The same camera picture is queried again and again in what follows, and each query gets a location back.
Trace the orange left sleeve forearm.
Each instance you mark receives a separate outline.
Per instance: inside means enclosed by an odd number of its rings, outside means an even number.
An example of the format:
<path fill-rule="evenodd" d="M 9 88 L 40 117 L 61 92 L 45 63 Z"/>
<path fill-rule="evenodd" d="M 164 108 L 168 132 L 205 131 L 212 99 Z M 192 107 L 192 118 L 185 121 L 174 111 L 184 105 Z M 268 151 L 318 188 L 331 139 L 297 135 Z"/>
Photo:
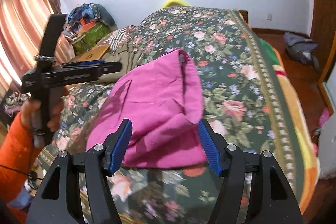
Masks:
<path fill-rule="evenodd" d="M 1 200 L 5 204 L 16 199 L 40 152 L 34 147 L 31 130 L 22 124 L 18 114 L 1 146 Z"/>

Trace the left hand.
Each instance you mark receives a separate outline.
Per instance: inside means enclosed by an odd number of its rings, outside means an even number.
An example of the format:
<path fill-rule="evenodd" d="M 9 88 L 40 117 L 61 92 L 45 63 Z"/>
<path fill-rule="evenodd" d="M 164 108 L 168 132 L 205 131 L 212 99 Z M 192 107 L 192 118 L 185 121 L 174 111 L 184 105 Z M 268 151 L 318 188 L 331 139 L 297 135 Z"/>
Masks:
<path fill-rule="evenodd" d="M 59 129 L 60 126 L 60 116 L 61 112 L 64 109 L 64 96 L 67 96 L 69 94 L 68 90 L 66 88 L 63 88 L 62 96 L 59 98 L 59 100 L 56 102 L 54 107 L 51 111 L 51 119 L 47 123 L 47 127 L 50 129 L 51 132 L 56 132 Z M 40 109 L 41 101 L 35 100 L 35 99 L 28 99 L 21 107 L 20 113 L 20 120 L 22 126 L 29 130 L 33 131 L 32 126 L 32 118 L 34 116 L 34 113 Z"/>

